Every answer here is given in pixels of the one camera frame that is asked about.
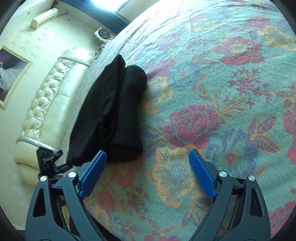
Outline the left hand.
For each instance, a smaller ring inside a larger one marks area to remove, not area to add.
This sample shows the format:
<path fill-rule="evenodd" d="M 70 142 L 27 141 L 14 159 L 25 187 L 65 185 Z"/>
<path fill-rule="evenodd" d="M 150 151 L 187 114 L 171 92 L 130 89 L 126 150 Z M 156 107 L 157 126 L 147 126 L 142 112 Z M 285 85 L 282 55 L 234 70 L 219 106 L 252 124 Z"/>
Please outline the left hand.
<path fill-rule="evenodd" d="M 59 173 L 59 174 L 56 174 L 55 176 L 54 176 L 54 178 L 64 178 L 65 177 L 65 174 L 64 173 Z"/>

